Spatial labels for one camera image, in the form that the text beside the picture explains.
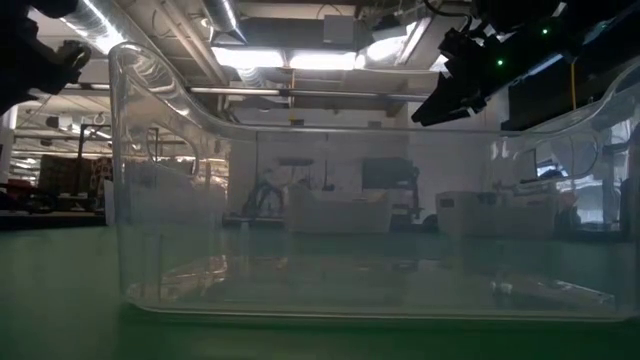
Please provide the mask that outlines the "frosted clear plastic bin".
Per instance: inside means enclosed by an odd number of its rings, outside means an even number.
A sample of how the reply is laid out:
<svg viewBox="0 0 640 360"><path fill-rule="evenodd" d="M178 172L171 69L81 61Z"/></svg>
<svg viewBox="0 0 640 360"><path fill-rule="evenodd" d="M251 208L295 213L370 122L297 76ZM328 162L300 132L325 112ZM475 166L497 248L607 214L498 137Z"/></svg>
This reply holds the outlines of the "frosted clear plastic bin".
<svg viewBox="0 0 640 360"><path fill-rule="evenodd" d="M224 188L152 162L127 162L115 182L119 224L219 224L226 206Z"/></svg>

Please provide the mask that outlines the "white plastic bin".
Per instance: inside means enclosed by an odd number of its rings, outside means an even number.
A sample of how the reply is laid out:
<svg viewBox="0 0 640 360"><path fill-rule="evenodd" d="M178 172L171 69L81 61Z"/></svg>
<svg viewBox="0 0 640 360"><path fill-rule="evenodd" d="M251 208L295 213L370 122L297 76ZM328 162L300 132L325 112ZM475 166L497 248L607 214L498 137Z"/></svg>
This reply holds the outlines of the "white plastic bin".
<svg viewBox="0 0 640 360"><path fill-rule="evenodd" d="M336 192L288 187L284 220L290 232L307 234L386 233L392 204L387 191Z"/></svg>
<svg viewBox="0 0 640 360"><path fill-rule="evenodd" d="M448 191L435 204L439 230L453 237L549 238L560 209L557 194Z"/></svg>

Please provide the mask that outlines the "grey horizontal ceiling pipe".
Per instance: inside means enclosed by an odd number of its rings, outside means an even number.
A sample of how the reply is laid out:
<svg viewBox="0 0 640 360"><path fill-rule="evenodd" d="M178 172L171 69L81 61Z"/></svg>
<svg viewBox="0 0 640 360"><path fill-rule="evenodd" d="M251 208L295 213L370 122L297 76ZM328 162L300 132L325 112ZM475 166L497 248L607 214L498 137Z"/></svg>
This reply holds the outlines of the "grey horizontal ceiling pipe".
<svg viewBox="0 0 640 360"><path fill-rule="evenodd" d="M378 99L394 102L423 102L429 94L398 94L353 92L334 90L308 90L289 88L235 88L235 87L188 87L187 91L195 94L265 96L265 97L322 97L350 99Z"/></svg>

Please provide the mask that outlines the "bright ceiling light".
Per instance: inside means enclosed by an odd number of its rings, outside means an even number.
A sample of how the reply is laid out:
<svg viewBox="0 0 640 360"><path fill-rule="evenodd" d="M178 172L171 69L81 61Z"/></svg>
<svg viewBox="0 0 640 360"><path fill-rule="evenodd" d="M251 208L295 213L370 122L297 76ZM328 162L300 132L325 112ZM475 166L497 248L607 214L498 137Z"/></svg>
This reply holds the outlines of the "bright ceiling light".
<svg viewBox="0 0 640 360"><path fill-rule="evenodd" d="M350 71L358 65L355 52L293 51L279 49L212 47L219 64L236 69L290 68L296 70Z"/></svg>

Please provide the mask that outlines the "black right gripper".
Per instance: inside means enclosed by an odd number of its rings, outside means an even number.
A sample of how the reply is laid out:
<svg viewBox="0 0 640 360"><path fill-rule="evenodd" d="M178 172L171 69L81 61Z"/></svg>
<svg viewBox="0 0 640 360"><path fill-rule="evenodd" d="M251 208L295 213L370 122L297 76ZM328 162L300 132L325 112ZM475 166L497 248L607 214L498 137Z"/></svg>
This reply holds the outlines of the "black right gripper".
<svg viewBox="0 0 640 360"><path fill-rule="evenodd" d="M438 46L446 58L433 93L411 120L422 126L471 117L487 105L486 98L511 85L510 34L473 38L472 32L451 28Z"/></svg>

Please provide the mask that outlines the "silver ceiling duct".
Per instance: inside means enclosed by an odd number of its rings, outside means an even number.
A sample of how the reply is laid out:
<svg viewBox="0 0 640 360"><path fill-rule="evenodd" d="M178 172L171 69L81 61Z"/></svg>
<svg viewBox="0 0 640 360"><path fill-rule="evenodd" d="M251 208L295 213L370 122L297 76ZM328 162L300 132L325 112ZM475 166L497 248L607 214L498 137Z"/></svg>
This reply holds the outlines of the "silver ceiling duct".
<svg viewBox="0 0 640 360"><path fill-rule="evenodd" d="M220 36L230 38L238 44L247 44L240 29L240 15L235 0L201 0L201 2L211 27L211 44Z"/></svg>

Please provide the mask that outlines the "white ceiling box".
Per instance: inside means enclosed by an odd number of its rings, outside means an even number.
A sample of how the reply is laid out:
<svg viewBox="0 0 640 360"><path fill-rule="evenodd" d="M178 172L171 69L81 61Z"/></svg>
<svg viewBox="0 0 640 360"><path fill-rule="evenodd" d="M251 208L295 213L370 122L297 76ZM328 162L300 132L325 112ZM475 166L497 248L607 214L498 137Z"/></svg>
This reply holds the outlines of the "white ceiling box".
<svg viewBox="0 0 640 360"><path fill-rule="evenodd" d="M325 15L323 18L323 42L349 45L354 40L354 19L351 16Z"/></svg>

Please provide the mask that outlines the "background shelf with boxes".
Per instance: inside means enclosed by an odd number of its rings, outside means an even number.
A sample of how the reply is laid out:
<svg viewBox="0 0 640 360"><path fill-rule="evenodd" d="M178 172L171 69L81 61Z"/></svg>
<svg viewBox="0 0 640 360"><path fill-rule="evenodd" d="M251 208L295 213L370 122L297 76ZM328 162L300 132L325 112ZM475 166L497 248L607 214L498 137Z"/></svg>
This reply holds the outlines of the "background shelf with boxes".
<svg viewBox="0 0 640 360"><path fill-rule="evenodd" d="M110 157L43 155L37 188L55 197L57 211L102 212L106 202L105 183L112 180Z"/></svg>

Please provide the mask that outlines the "black wall monitor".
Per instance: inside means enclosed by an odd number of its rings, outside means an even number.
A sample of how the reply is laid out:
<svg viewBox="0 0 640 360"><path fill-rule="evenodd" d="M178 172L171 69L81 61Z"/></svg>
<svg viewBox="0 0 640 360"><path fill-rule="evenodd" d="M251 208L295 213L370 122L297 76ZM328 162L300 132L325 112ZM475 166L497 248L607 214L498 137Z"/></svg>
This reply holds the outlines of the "black wall monitor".
<svg viewBox="0 0 640 360"><path fill-rule="evenodd" d="M415 190L419 170L404 158L365 158L362 163L363 189Z"/></svg>

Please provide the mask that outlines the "large clear plastic bin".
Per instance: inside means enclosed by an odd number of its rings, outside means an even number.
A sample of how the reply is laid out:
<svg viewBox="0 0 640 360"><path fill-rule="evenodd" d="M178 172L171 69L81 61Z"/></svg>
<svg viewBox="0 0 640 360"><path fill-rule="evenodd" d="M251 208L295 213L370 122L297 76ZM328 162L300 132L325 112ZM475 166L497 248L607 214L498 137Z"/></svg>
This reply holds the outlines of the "large clear plastic bin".
<svg viewBox="0 0 640 360"><path fill-rule="evenodd" d="M603 96L533 128L234 124L132 43L109 55L114 185L152 162L224 188L219 224L116 222L122 296L157 312L320 318L640 317L640 59ZM417 188L363 189L365 158L399 157ZM286 228L288 187L387 191L386 233ZM557 194L549 238L453 237L448 191Z"/></svg>

